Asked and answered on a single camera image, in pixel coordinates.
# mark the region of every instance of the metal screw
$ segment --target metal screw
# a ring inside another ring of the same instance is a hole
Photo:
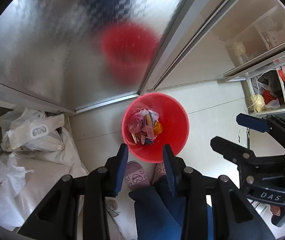
[[[220,180],[223,182],[227,182],[227,181],[229,181],[229,178],[226,175],[221,175]]]
[[[106,173],[107,172],[107,168],[106,167],[100,167],[100,168],[98,168],[98,172],[99,173]]]
[[[66,181],[69,181],[71,179],[71,176],[70,175],[63,175],[63,177],[61,178],[62,181],[66,182]]]
[[[194,169],[192,167],[185,167],[184,168],[184,172],[190,174],[190,173],[193,173]]]
[[[244,153],[244,154],[243,154],[243,157],[244,157],[245,159],[248,159],[248,158],[250,157],[250,155],[249,155],[248,153]]]
[[[247,176],[246,181],[248,184],[253,184],[254,183],[254,177],[253,176]]]

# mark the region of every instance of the blue gripper pad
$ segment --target blue gripper pad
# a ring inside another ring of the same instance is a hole
[[[118,170],[116,173],[116,181],[115,181],[115,190],[114,190],[114,194],[115,196],[118,195],[118,193],[121,190],[121,186],[122,186],[122,182],[124,180],[124,173],[126,171],[126,165],[127,165],[127,161],[128,161],[128,146],[127,144],[122,143],[117,156],[119,156],[119,166],[118,166]]]
[[[237,124],[248,127],[258,132],[269,132],[270,127],[267,121],[248,114],[239,114],[236,117]]]
[[[166,169],[168,187],[172,195],[175,196],[176,195],[176,187],[175,187],[176,176],[175,176],[174,168],[172,166],[172,162],[174,161],[174,163],[176,163],[176,160],[175,160],[174,154],[169,144],[165,144],[163,147],[163,160],[164,160],[164,165]]]

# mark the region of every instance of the blue pants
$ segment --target blue pants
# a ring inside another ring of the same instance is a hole
[[[186,199],[172,196],[166,176],[154,186],[129,192],[129,197],[135,201],[138,240],[180,240]],[[208,240],[213,240],[213,212],[209,205],[207,214]]]

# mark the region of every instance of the white tile floor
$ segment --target white tile floor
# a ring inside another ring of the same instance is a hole
[[[210,81],[158,92],[174,97],[188,114],[190,134],[179,157],[203,175],[217,178],[225,174],[239,185],[236,165],[215,153],[209,143],[211,138],[218,135],[242,146],[247,145],[246,129],[236,123],[237,114],[246,111],[240,82]],[[116,155],[123,142],[122,116],[131,102],[132,100],[128,100],[70,117],[80,158],[89,172],[103,166],[109,157]],[[151,178],[154,164],[140,161],[130,154],[129,161],[132,160],[137,160]],[[128,192],[129,188],[123,184],[116,198],[120,215],[115,221],[125,240],[133,240],[137,239],[137,231],[133,201],[128,197]]]

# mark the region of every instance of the slipper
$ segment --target slipper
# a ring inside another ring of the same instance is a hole
[[[127,163],[124,180],[131,190],[137,190],[150,186],[150,182],[144,172],[143,167],[135,161]]]
[[[152,185],[154,185],[164,175],[166,175],[164,163],[157,163],[154,171]]]

